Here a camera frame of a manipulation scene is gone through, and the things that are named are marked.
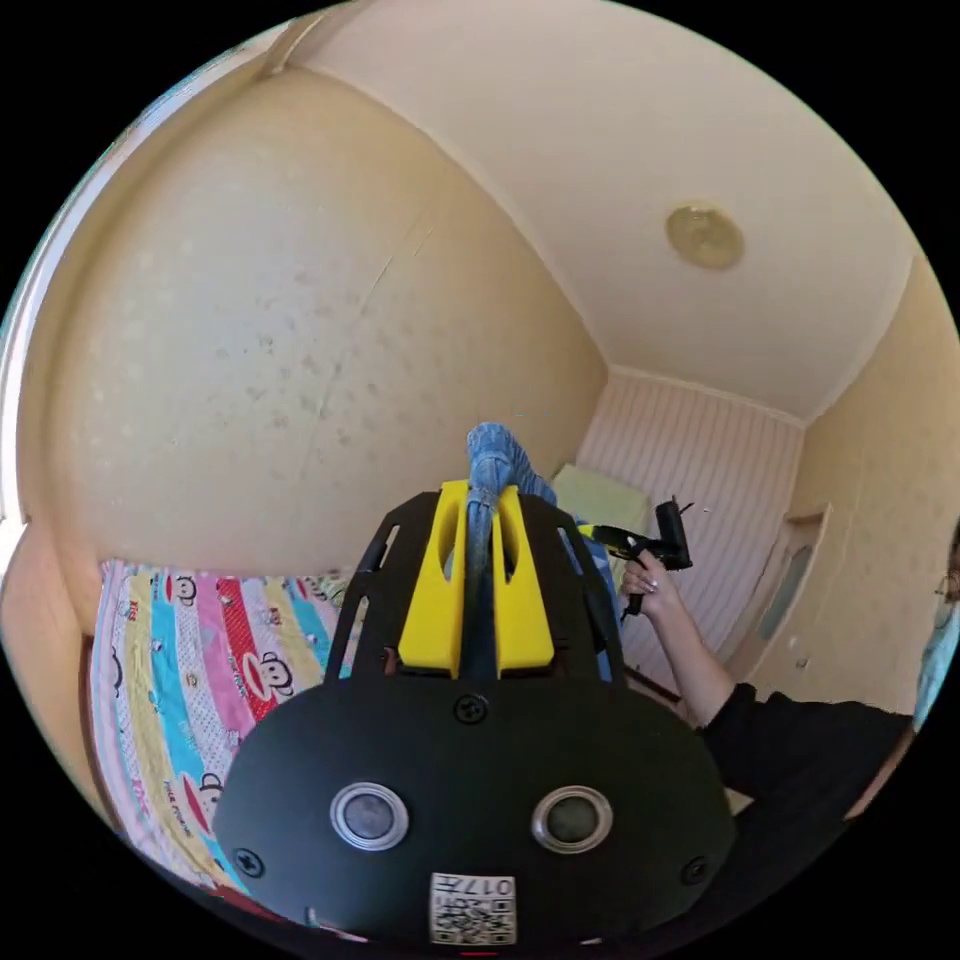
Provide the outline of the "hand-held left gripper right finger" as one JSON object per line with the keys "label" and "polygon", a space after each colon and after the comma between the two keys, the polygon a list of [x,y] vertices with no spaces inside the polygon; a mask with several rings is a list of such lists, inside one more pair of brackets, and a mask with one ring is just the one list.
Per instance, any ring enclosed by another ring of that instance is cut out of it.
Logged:
{"label": "hand-held left gripper right finger", "polygon": [[493,516],[491,559],[497,671],[543,672],[554,644],[515,485],[504,489]]}

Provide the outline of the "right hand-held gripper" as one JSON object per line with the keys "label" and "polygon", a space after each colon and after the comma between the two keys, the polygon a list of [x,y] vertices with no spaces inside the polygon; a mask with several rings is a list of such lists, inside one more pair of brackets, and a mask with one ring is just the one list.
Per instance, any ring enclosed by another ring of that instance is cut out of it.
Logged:
{"label": "right hand-held gripper", "polygon": [[692,567],[687,542],[683,535],[670,539],[653,539],[624,528],[602,524],[579,524],[578,532],[601,546],[616,559],[633,563],[648,570],[644,559],[655,563],[666,572],[682,572]]}

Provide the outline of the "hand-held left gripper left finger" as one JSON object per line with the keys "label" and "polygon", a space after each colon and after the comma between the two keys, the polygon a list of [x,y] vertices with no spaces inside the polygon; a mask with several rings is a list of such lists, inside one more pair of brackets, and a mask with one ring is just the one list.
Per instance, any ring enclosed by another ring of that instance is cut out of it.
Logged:
{"label": "hand-held left gripper left finger", "polygon": [[469,483],[443,484],[398,644],[409,672],[459,675],[462,649]]}

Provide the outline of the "person's right hand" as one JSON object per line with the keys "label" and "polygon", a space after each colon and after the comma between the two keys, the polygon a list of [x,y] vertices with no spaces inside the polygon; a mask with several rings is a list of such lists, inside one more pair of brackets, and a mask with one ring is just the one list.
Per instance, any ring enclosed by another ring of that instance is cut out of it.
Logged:
{"label": "person's right hand", "polygon": [[682,611],[676,585],[649,550],[643,550],[637,559],[627,562],[621,592],[627,598],[640,597],[640,612],[654,625]]}

